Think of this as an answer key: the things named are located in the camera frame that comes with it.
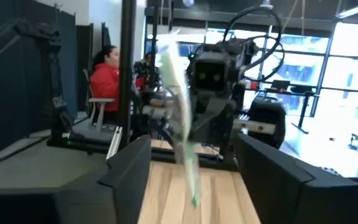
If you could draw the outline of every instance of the person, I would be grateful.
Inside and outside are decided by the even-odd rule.
[[[144,55],[144,58],[134,64],[134,73],[137,74],[137,84],[142,84],[143,87],[149,84],[150,78],[150,64],[152,63],[152,53],[148,52]],[[159,83],[160,70],[155,67],[154,82]]]
[[[114,102],[107,103],[104,108],[104,122],[110,121],[116,123],[119,119],[119,48],[113,45],[108,45],[98,52],[93,60],[93,74],[89,80],[92,87],[94,98],[114,98]],[[95,118],[98,117],[99,111],[97,110]],[[147,134],[148,132],[141,131],[139,125],[140,116],[133,116],[131,118],[131,129],[133,134],[131,140]]]

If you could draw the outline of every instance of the black cable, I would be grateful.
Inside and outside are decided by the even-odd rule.
[[[275,39],[274,37],[271,37],[269,35],[259,35],[259,36],[255,36],[255,37],[249,37],[247,39],[244,39],[242,41],[242,43],[246,43],[246,42],[249,42],[249,41],[252,41],[254,39],[258,39],[258,38],[267,38],[267,39]],[[253,78],[249,78],[247,76],[245,76],[245,79],[247,80],[250,80],[252,82],[264,82],[266,80],[268,80],[270,77],[272,77],[274,74],[276,74],[279,69],[281,68],[281,66],[284,64],[284,58],[285,58],[285,50],[283,48],[283,45],[278,42],[278,45],[282,48],[282,53],[283,53],[283,57],[281,58],[280,62],[278,63],[278,65],[272,70],[272,72],[270,72],[268,75],[264,76],[263,78],[261,79],[253,79]],[[251,69],[251,67],[249,67],[250,65],[246,66],[246,69],[244,71],[241,71],[241,72],[246,72],[248,71],[249,69]]]
[[[231,27],[233,26],[233,24],[239,20],[240,18],[242,18],[243,16],[246,16],[248,14],[250,14],[251,12],[255,12],[255,11],[263,11],[266,12],[267,14],[271,15],[274,17],[274,19],[276,20],[276,24],[278,27],[278,35],[276,38],[274,37],[270,37],[268,35],[266,35],[265,37],[267,38],[271,38],[271,39],[275,39],[276,42],[273,44],[273,47],[271,49],[269,49],[265,55],[263,55],[260,59],[252,62],[251,64],[249,64],[247,66],[247,70],[255,67],[256,65],[262,63],[264,60],[266,60],[270,55],[272,55],[275,51],[275,49],[280,45],[280,40],[281,40],[281,34],[282,34],[282,24],[281,24],[281,20],[278,17],[278,15],[276,13],[273,12],[273,10],[266,8],[266,7],[262,7],[262,6],[253,6],[253,7],[249,7],[247,9],[244,9],[243,11],[239,12],[237,15],[235,15],[230,21],[229,24],[226,27],[226,30],[224,31],[224,35],[223,35],[223,40],[222,43],[224,43],[226,41],[226,36],[229,33],[229,30],[231,29]]]

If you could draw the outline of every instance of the woman's black hair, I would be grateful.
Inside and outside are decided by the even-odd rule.
[[[110,53],[112,50],[116,49],[117,47],[114,45],[106,45],[102,48],[101,51],[99,51],[93,58],[93,63],[92,63],[92,71],[95,71],[96,66],[104,63],[104,57],[110,56]]]
[[[147,53],[144,55],[144,57],[147,58],[147,56],[149,56],[149,55],[152,55],[152,53],[151,53],[151,52],[147,52]]]

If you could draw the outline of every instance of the white wall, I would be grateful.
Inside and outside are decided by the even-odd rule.
[[[144,40],[145,40],[145,26],[146,20],[144,11],[146,8],[146,0],[137,0],[136,18],[135,18],[135,42],[134,42],[134,62],[143,58]]]
[[[120,46],[121,43],[121,9],[125,0],[89,0],[89,21],[94,24],[93,53],[101,49],[101,23],[109,28],[111,44]],[[144,10],[146,0],[137,0],[135,15],[134,61],[142,57],[144,36]]]
[[[36,0],[49,6],[55,3],[63,5],[62,10],[76,14],[77,25],[93,23],[93,54],[101,50],[102,22],[109,28],[111,44],[120,46],[121,39],[121,9],[125,0]],[[143,57],[145,37],[146,0],[137,0],[135,15],[134,61]]]
[[[54,6],[55,3],[62,5],[62,10],[74,15],[75,24],[88,25],[90,20],[90,1],[94,0],[36,0],[48,6]]]

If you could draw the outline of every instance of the black metal pole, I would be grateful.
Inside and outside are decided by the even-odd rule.
[[[341,11],[341,8],[343,7],[342,5],[342,0],[338,0],[338,5],[336,6],[336,14],[338,14]],[[330,55],[330,51],[331,51],[331,47],[333,45],[333,40],[334,40],[334,35],[335,35],[335,29],[336,29],[336,24],[338,23],[338,20],[335,19],[334,20],[334,26],[331,32],[331,36],[328,39],[328,44],[326,47],[326,52],[324,54],[324,58],[323,58],[323,64],[321,65],[321,70],[320,70],[320,74],[318,77],[318,82],[317,82],[317,89],[316,89],[316,94],[320,95],[321,93],[321,87],[323,86],[323,81],[324,81],[324,76],[326,73],[326,68],[327,68],[327,64],[328,64],[328,58]],[[314,116],[316,115],[316,110],[317,110],[317,104],[318,104],[318,100],[320,99],[320,97],[317,97],[313,100],[313,104],[311,106],[311,111],[310,111],[310,116],[312,118],[314,118]]]
[[[299,128],[302,128],[303,119],[305,118],[306,109],[307,109],[308,104],[309,104],[309,97],[310,97],[309,95],[305,95],[305,99],[303,100],[301,116],[299,118],[299,123],[298,123]]]
[[[131,130],[132,59],[134,49],[136,0],[122,1],[121,53],[119,62],[119,125],[122,137],[119,150],[128,145]]]
[[[152,62],[150,65],[150,87],[154,89],[155,87],[155,43],[157,43],[157,26],[158,26],[158,6],[160,4],[159,0],[154,0],[154,12],[153,12],[153,39],[152,39]]]
[[[172,31],[172,26],[173,26],[173,9],[174,9],[174,5],[175,2],[173,0],[171,0],[171,5],[170,5],[170,17],[169,17],[169,24],[168,24],[168,32]]]

